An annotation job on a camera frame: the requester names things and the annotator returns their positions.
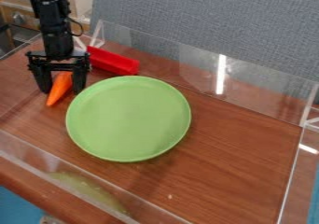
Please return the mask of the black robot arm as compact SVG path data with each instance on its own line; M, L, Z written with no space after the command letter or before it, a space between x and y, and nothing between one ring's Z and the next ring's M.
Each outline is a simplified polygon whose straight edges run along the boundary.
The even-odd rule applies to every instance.
M28 51L28 70L33 74L38 89L49 93L52 71L69 71L72 90L80 93L89 71L89 53L73 48L73 37L66 0L29 0L34 17L40 21L44 50Z

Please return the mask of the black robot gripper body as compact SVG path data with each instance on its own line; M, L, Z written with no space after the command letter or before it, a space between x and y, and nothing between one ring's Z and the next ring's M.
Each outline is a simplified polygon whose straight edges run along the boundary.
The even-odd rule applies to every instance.
M86 73L89 69L88 53L76 51L69 25L42 26L44 49L28 51L28 69L32 73L72 71Z

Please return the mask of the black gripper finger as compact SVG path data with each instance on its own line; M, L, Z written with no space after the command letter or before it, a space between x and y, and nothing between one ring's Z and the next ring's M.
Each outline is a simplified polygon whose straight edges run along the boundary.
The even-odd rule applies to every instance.
M74 67L72 70L72 90L77 94L85 86L86 71L82 67Z
M50 71L45 67L33 67L30 69L38 89L42 93L49 93L52 88Z

